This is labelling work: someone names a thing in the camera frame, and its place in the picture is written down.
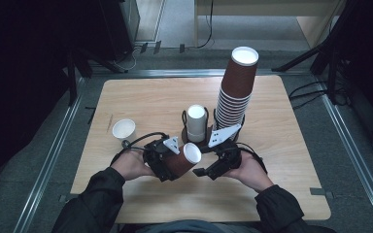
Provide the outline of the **black computer case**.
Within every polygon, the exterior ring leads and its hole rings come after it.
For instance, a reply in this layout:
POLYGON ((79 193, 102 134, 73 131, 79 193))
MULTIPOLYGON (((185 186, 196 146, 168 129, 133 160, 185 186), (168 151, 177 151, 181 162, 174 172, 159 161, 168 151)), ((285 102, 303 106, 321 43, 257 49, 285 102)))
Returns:
POLYGON ((99 0, 107 31, 107 57, 116 60, 134 50, 140 14, 136 0, 99 0))

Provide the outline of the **brown ribbed paper cup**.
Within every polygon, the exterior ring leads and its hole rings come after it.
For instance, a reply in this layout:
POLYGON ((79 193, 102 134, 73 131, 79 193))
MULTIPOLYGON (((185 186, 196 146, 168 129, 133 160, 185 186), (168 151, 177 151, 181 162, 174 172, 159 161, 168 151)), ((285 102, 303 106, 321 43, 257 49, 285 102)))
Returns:
POLYGON ((165 165, 176 177, 183 176, 192 167, 201 161, 202 153, 194 143, 187 143, 180 147, 180 152, 165 159, 165 165))

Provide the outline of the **person's right hand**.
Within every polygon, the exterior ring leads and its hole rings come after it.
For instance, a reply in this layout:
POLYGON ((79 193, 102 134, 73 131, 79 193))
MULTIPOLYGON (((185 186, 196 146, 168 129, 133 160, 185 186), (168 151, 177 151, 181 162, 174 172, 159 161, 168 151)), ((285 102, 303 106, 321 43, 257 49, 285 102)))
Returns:
POLYGON ((273 185, 261 165, 250 153, 242 151, 241 157, 241 165, 237 169, 226 172, 225 177, 235 179, 257 193, 273 185))

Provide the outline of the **person's left hand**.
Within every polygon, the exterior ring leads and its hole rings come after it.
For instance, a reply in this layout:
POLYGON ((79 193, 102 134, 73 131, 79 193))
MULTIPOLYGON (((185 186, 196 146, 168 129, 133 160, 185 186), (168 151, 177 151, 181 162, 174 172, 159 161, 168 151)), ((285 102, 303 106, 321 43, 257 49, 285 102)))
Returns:
POLYGON ((152 169, 144 163, 140 150, 124 152, 111 167, 120 173, 126 181, 132 181, 144 176, 154 176, 152 169))

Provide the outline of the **aluminium floor rail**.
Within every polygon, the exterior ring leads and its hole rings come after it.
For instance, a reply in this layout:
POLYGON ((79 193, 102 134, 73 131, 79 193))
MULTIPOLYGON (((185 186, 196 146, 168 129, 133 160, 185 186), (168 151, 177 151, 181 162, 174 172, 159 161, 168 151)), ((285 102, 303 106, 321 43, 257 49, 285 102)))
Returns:
POLYGON ((78 108, 82 102, 82 91, 85 88, 85 85, 85 78, 79 78, 77 86, 77 99, 74 100, 73 103, 68 107, 66 114, 63 117, 63 120, 61 121, 57 133, 51 143, 50 150, 47 153, 46 159, 42 165, 40 173, 31 191, 28 194, 28 198, 17 220, 17 224, 15 226, 13 233, 27 233, 29 230, 31 222, 36 214, 36 211, 41 203, 45 190, 48 186, 55 163, 63 148, 67 134, 70 130, 72 122, 78 111, 78 108))
POLYGON ((337 133, 344 145, 344 148, 350 158, 356 174, 365 190, 366 196, 373 207, 373 174, 366 164, 363 155, 359 151, 356 141, 350 132, 346 121, 342 118, 339 108, 331 103, 328 97, 322 99, 326 111, 337 130, 337 133))

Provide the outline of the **stack of brown cups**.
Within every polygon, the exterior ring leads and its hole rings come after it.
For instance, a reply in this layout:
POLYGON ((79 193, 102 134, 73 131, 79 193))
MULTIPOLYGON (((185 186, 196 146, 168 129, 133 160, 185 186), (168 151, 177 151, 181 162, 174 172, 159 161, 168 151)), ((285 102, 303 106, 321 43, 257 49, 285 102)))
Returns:
POLYGON ((231 52, 214 111, 215 130, 243 122, 252 98, 258 59, 258 52, 250 47, 238 47, 231 52))

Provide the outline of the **light wooden desk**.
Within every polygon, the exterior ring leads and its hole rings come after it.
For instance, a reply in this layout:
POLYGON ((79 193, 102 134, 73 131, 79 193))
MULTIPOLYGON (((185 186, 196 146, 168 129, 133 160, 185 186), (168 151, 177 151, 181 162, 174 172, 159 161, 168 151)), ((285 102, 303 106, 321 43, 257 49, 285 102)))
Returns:
POLYGON ((296 17, 310 48, 322 42, 347 0, 193 0, 194 43, 199 16, 296 17))

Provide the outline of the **black wire cup holder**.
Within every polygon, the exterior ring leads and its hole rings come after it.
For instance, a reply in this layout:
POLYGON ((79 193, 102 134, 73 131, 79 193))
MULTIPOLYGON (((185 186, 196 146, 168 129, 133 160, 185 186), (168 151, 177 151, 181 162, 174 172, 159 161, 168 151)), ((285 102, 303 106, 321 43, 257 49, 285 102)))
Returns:
MULTIPOLYGON (((211 137, 211 134, 212 134, 212 131, 213 130, 218 130, 215 126, 209 126, 208 125, 208 120, 209 120, 209 113, 208 113, 208 110, 205 108, 205 111, 206 111, 206 114, 207 114, 207 119, 206 119, 206 129, 203 133, 206 133, 206 139, 203 141, 203 142, 200 142, 200 143, 195 143, 197 144, 198 146, 200 147, 204 147, 204 146, 208 146, 208 143, 209 143, 209 140, 210 140, 210 137, 211 137)), ((182 122, 183 122, 183 130, 182 130, 182 140, 184 143, 192 143, 191 141, 189 141, 187 139, 187 110, 184 110, 182 112, 182 122)), ((235 142, 236 141, 236 138, 240 132, 240 130, 231 137, 231 139, 235 142)))

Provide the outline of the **black tripod stand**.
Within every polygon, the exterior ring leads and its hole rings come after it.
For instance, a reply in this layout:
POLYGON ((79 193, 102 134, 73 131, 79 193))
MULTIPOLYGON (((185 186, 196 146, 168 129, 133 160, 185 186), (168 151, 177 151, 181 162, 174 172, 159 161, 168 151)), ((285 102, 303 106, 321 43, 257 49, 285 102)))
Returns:
POLYGON ((336 78, 338 64, 341 62, 340 52, 342 44, 347 38, 347 31, 349 30, 356 8, 358 0, 347 0, 344 10, 339 16, 335 25, 327 37, 314 48, 302 53, 295 57, 290 62, 276 68, 272 68, 272 72, 286 72, 292 67, 299 63, 307 60, 308 58, 315 56, 310 72, 313 75, 321 75, 325 68, 328 68, 328 78, 326 82, 326 91, 324 92, 333 105, 337 104, 336 101, 336 78))

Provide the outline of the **person's grey-blue clothing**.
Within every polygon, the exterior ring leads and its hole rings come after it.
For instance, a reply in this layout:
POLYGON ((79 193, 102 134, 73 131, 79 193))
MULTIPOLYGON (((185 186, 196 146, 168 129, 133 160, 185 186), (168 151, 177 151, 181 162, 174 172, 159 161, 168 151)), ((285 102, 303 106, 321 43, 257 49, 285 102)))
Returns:
POLYGON ((225 223, 212 223, 198 219, 177 220, 142 227, 135 233, 261 233, 246 226, 225 223))

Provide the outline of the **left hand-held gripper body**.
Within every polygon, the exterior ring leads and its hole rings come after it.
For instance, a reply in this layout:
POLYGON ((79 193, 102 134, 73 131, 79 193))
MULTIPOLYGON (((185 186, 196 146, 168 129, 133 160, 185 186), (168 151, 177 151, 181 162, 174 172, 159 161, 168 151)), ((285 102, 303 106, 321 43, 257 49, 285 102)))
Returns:
POLYGON ((164 138, 154 140, 144 146, 143 159, 157 176, 159 168, 167 168, 165 165, 165 159, 168 156, 175 155, 179 152, 180 147, 178 137, 165 136, 164 138))

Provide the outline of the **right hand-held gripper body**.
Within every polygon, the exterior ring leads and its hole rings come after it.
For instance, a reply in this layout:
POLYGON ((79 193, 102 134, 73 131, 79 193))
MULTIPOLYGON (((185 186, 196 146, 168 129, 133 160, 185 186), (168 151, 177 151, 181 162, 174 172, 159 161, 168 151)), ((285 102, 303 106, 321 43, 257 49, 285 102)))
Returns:
POLYGON ((216 146, 221 147, 221 151, 216 153, 216 155, 219 157, 217 161, 223 165, 222 175, 230 169, 235 169, 240 166, 241 152, 236 143, 231 139, 240 129, 240 124, 234 124, 226 128, 212 131, 208 146, 210 148, 216 146))

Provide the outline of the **black metal stand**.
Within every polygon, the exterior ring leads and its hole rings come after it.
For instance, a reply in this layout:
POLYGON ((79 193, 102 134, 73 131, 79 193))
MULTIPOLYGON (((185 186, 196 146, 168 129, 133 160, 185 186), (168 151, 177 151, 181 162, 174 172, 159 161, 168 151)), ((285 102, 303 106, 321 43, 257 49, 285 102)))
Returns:
POLYGON ((90 78, 92 69, 88 63, 89 55, 81 48, 69 49, 67 52, 67 77, 69 83, 69 106, 72 106, 78 98, 76 71, 85 78, 90 78))

